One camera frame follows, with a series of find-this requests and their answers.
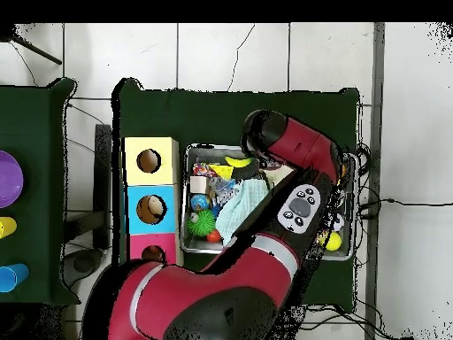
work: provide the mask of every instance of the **blue cloth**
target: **blue cloth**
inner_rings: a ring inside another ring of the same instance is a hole
[[[224,245],[229,243],[235,230],[268,193],[264,180],[244,180],[234,188],[238,193],[223,206],[216,221],[216,229],[223,237]]]

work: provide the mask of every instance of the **circular hole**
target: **circular hole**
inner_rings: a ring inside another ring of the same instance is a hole
[[[137,204],[137,215],[143,223],[158,224],[164,218],[166,206],[159,196],[145,196]]]
[[[165,263],[165,253],[160,246],[150,245],[143,249],[142,259]]]
[[[160,168],[160,163],[160,155],[152,149],[143,150],[138,154],[137,165],[146,174],[154,174]]]

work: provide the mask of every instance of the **blue cup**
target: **blue cup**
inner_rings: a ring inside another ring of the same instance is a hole
[[[26,280],[29,271],[23,263],[0,267],[0,292],[11,292]]]

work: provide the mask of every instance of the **dark green table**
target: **dark green table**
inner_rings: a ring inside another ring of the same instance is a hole
[[[288,93],[205,93],[184,90],[153,91],[140,89],[137,80],[122,80],[113,91],[113,152],[119,153],[120,137],[170,136],[180,144],[182,170],[183,151],[191,143],[238,145],[242,124],[256,109],[269,109],[291,116],[330,135],[345,151],[355,151],[357,103],[356,89],[340,93],[293,91]],[[120,218],[123,213],[123,192],[116,174]],[[124,222],[120,226],[120,260],[125,259]],[[185,254],[185,266],[199,269],[212,256]],[[304,303],[337,304],[346,312],[353,308],[354,258],[347,261],[322,261],[311,279]]]
[[[30,275],[0,303],[70,305],[78,298],[60,281],[64,238],[65,104],[75,82],[54,81],[47,88],[0,87],[0,150],[18,160],[24,174],[19,199],[0,209],[11,216],[15,233],[0,240],[0,265],[25,263]]]

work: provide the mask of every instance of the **red robot arm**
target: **red robot arm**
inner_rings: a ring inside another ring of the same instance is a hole
[[[242,148],[295,171],[201,272],[154,261],[106,270],[87,304],[83,340],[265,340],[313,244],[341,163],[328,137],[264,110],[246,119]]]

